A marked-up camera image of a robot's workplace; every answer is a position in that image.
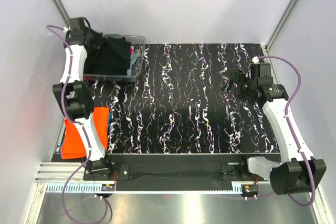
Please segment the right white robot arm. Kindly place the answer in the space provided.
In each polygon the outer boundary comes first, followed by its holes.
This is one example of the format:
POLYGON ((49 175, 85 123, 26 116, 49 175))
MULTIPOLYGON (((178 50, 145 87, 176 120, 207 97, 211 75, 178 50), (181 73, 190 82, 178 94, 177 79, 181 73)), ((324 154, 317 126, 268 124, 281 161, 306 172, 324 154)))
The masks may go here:
POLYGON ((282 84, 275 84, 268 63, 252 63, 250 71, 233 70, 222 88, 247 103, 257 103, 270 123, 280 150, 280 161, 263 156, 244 157, 239 176, 259 176, 270 182, 277 195, 314 193, 327 167, 305 144, 290 112, 290 99, 282 84))

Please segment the black polo shirt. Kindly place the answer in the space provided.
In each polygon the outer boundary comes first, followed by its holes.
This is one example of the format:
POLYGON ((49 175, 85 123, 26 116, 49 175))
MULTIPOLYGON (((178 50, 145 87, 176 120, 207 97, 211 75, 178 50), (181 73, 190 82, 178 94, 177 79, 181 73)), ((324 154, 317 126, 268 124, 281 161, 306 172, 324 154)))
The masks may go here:
POLYGON ((87 50, 84 74, 125 76, 130 68, 131 43, 125 37, 103 37, 98 50, 87 50))

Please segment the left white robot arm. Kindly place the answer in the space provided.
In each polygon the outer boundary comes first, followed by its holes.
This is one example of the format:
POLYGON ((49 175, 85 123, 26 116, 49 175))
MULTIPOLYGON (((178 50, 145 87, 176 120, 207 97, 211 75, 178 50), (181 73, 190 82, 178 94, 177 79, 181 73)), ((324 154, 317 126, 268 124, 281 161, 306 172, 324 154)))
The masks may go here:
POLYGON ((102 113, 95 112, 91 91, 83 81, 88 51, 99 49, 102 34, 94 31, 85 17, 71 18, 61 35, 66 53, 65 68, 52 92, 66 120, 62 158, 82 159, 85 180, 108 180, 113 167, 107 155, 107 127, 96 129, 102 113))

